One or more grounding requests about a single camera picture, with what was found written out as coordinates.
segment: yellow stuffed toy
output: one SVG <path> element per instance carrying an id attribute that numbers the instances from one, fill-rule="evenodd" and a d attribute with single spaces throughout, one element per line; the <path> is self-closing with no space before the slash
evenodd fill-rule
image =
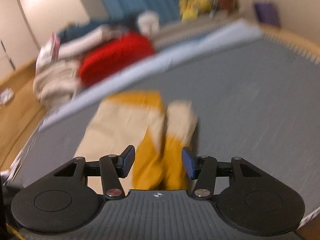
<path id="1" fill-rule="evenodd" d="M 182 21 L 193 20 L 199 14 L 210 12 L 212 7 L 211 0 L 180 0 L 180 15 Z"/>

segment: bed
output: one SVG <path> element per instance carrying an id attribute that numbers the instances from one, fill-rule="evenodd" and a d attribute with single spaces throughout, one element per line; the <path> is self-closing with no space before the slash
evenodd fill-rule
<path id="1" fill-rule="evenodd" d="M 94 85 L 43 120 L 8 184 L 26 187 L 70 160 L 106 95 L 156 89 L 166 102 L 192 101 L 199 155 L 242 156 L 292 187 L 305 201 L 305 224 L 320 206 L 320 53 L 270 32 L 233 22 Z M 227 184 L 219 179 L 215 193 Z"/>

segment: gray ribbed platform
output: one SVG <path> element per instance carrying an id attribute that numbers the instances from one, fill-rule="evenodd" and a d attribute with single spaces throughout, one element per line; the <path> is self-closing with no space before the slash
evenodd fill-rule
<path id="1" fill-rule="evenodd" d="M 210 202 L 191 199 L 184 190 L 133 190 L 123 200 L 107 202 L 90 224 L 72 233 L 59 236 L 41 236 L 27 231 L 21 233 L 27 240 L 302 239 L 292 232 L 273 237 L 241 233 L 226 225 Z"/>

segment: white cloth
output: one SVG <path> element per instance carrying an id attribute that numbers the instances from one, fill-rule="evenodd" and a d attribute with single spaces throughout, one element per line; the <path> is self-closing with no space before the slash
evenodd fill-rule
<path id="1" fill-rule="evenodd" d="M 120 27 L 111 27 L 109 25 L 101 25 L 92 32 L 82 36 L 81 38 L 69 41 L 60 46 L 57 60 L 73 58 L 82 53 L 88 52 L 91 49 L 105 43 L 114 38 L 119 38 L 124 34 L 124 30 Z M 52 63 L 52 56 L 48 54 L 51 47 L 51 40 L 41 48 L 37 62 L 37 72 L 41 72 L 42 68 Z"/>
<path id="2" fill-rule="evenodd" d="M 159 15 L 154 11 L 145 11 L 139 14 L 137 24 L 140 33 L 147 37 L 160 30 Z"/>
<path id="3" fill-rule="evenodd" d="M 33 81 L 33 93 L 36 98 L 41 98 L 42 90 L 48 84 L 76 77 L 79 67 L 79 60 L 62 60 L 52 64 L 48 69 L 37 75 Z"/>
<path id="4" fill-rule="evenodd" d="M 40 102 L 43 103 L 47 109 L 53 110 L 70 102 L 79 89 L 79 78 L 66 78 L 57 82 L 51 82 L 42 90 Z"/>

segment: logo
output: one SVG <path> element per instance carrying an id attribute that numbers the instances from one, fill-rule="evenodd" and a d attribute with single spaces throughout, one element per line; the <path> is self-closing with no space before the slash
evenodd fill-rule
<path id="1" fill-rule="evenodd" d="M 163 196 L 163 194 L 161 194 L 160 192 L 157 192 L 155 194 L 153 194 L 156 198 L 160 198 Z"/>

